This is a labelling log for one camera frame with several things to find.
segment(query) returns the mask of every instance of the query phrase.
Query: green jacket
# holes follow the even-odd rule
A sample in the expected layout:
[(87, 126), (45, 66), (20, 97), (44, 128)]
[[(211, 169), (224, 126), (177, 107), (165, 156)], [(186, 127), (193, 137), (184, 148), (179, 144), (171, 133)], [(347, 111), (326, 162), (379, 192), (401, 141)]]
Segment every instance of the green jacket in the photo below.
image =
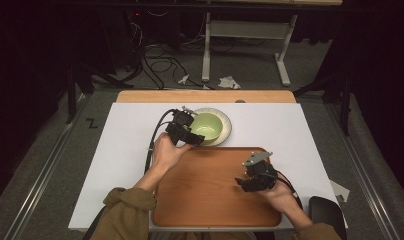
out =
[[(156, 207), (156, 197), (140, 188), (114, 188), (91, 240), (146, 240), (149, 234), (149, 211)], [(171, 240), (198, 240), (200, 233), (173, 233)], [(249, 240), (243, 232), (209, 233), (211, 240)], [(292, 235), (292, 240), (339, 240), (333, 227), (319, 223)]]

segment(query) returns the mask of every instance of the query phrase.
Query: wooden tray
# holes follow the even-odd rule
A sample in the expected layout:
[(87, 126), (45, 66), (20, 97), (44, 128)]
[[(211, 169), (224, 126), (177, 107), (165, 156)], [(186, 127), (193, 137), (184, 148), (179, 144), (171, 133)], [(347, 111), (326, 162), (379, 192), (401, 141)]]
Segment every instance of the wooden tray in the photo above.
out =
[(162, 227), (274, 227), (281, 214), (234, 180), (247, 178), (242, 163), (262, 148), (194, 148), (156, 189), (152, 221)]

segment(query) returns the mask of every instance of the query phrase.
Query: green bowl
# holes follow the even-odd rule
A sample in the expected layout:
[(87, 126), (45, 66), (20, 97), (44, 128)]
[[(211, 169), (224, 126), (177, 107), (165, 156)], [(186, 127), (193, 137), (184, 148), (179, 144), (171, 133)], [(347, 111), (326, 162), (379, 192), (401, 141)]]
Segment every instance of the green bowl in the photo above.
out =
[(221, 119), (211, 113), (199, 113), (194, 116), (194, 121), (190, 125), (192, 133), (205, 136), (205, 141), (218, 138), (223, 131), (223, 122)]

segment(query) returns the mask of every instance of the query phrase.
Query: person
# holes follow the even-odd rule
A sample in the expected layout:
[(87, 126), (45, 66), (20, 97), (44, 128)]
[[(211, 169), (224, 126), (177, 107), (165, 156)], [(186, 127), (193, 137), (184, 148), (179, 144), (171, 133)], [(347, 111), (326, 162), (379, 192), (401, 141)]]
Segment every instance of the person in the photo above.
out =
[[(114, 188), (104, 199), (105, 209), (99, 219), (92, 240), (146, 240), (149, 235), (149, 211), (156, 207), (154, 190), (165, 174), (174, 168), (181, 156), (192, 148), (185, 144), (176, 147), (163, 132), (155, 141), (152, 165), (146, 174), (130, 189)], [(320, 223), (314, 224), (299, 207), (290, 189), (277, 181), (272, 189), (258, 192), (273, 208), (284, 214), (292, 223), (296, 233), (293, 240), (337, 240), (339, 236), (333, 227)], [(211, 240), (251, 239), (245, 233), (212, 233)], [(174, 240), (206, 239), (206, 234), (176, 233)]]

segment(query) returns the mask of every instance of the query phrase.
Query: gray floor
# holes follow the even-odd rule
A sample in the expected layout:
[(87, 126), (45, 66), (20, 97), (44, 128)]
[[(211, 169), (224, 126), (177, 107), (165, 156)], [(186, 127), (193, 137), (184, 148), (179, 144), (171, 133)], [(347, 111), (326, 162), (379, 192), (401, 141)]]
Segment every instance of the gray floor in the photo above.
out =
[[(219, 78), (232, 76), (242, 89), (295, 90), (314, 79), (329, 47), (329, 44), (292, 43), (285, 58), (292, 86), (283, 88), (272, 62), (274, 49), (278, 51), (280, 43), (255, 46), (259, 42), (245, 40), (244, 45), (228, 52), (213, 52), (209, 86), (220, 89)], [(227, 48), (226, 44), (214, 46), (217, 50)], [(165, 54), (176, 57), (191, 79), (200, 80), (202, 49), (166, 50)], [(175, 75), (172, 70), (160, 73), (168, 88), (183, 88), (176, 83), (182, 76), (179, 70)], [(156, 87), (144, 74), (130, 83), (140, 88)], [(0, 239), (83, 237), (83, 233), (71, 231), (67, 226), (110, 106), (119, 91), (97, 85), (93, 95), (79, 101), (80, 112), (70, 125), (65, 124), (66, 98), (60, 101), (60, 110), (41, 128), (0, 198)], [(311, 92), (297, 100), (302, 104), (330, 179), (351, 191), (348, 202), (341, 205), (349, 225), (348, 239), (404, 239), (404, 193), (375, 146), (356, 101), (352, 98), (351, 136), (346, 137), (337, 125), (338, 106), (323, 104), (321, 94)], [(97, 128), (89, 128), (88, 119), (94, 119)], [(43, 171), (45, 175), (39, 175), (42, 170), (47, 170)], [(24, 202), (29, 211), (21, 209)], [(289, 234), (278, 232), (276, 236), (279, 240), (289, 239)]]

